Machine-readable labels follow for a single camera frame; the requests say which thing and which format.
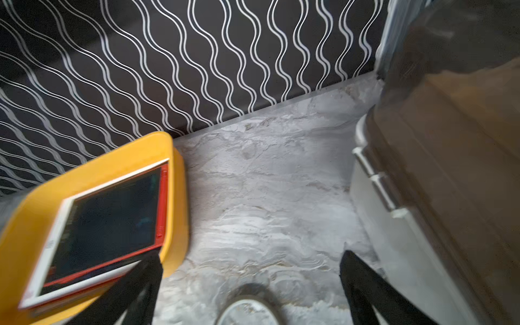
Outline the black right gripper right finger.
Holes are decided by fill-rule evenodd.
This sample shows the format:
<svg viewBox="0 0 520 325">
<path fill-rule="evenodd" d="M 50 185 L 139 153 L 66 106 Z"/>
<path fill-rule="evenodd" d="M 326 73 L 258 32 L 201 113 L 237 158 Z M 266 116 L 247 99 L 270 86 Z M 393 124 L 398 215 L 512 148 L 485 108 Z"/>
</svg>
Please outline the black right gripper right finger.
<svg viewBox="0 0 520 325">
<path fill-rule="evenodd" d="M 340 279 L 354 324 L 378 324 L 376 313 L 387 324 L 436 323 L 353 251 L 345 251 L 341 258 Z"/>
</svg>

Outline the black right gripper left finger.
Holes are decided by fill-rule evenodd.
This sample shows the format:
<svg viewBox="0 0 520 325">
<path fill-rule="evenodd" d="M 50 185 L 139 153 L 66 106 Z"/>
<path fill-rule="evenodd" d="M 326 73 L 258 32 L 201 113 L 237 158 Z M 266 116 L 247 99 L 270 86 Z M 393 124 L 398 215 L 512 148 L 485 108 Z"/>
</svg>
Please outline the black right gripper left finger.
<svg viewBox="0 0 520 325">
<path fill-rule="evenodd" d="M 70 319 L 68 324 L 151 324 L 163 276 L 159 253 L 146 253 L 90 306 Z"/>
</svg>

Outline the white writing tablet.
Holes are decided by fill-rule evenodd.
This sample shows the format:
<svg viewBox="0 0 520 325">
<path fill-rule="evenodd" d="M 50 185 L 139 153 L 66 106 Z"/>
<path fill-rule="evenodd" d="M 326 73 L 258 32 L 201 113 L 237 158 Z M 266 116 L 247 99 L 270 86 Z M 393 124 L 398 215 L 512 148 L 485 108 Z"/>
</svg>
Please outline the white writing tablet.
<svg viewBox="0 0 520 325">
<path fill-rule="evenodd" d="M 58 244 L 60 243 L 60 239 L 62 237 L 62 233 L 64 231 L 67 219 L 69 218 L 69 213 L 73 201 L 92 192 L 107 188 L 120 181 L 126 180 L 132 176 L 136 176 L 137 174 L 147 172 L 150 169 L 158 167 L 159 165 L 162 165 L 164 163 L 168 164 L 166 161 L 154 163 L 143 169 L 140 169 L 139 171 L 134 171 L 123 177 L 117 178 L 116 180 L 109 181 L 100 186 L 95 186 L 94 188 L 86 190 L 85 192 L 81 192 L 80 194 L 69 196 L 62 201 L 58 210 L 58 215 L 56 216 L 53 226 L 51 227 L 50 233 L 48 234 L 47 241 L 44 247 L 42 248 L 39 259 L 37 261 L 37 265 L 30 277 L 29 283 L 24 292 L 24 296 L 20 301 L 20 309 L 31 309 L 34 307 L 43 306 L 48 303 L 53 303 L 55 301 L 63 301 L 81 293 L 86 293 L 90 290 L 100 287 L 103 284 L 107 284 L 110 281 L 120 278 L 125 273 L 127 273 L 132 267 L 134 267 L 135 264 L 137 264 L 144 258 L 146 253 L 137 261 L 134 261 L 133 263 L 128 265 L 124 265 L 118 269 L 109 271 L 105 274 L 94 276 L 93 278 L 90 278 L 82 282 L 78 282 L 76 284 L 72 284 L 69 287 L 61 288 L 54 292 L 49 292 L 47 294 L 41 293 L 43 282 L 47 276 L 47 271 L 50 267 L 51 261 L 53 259 L 54 253 L 56 252 Z"/>
</svg>

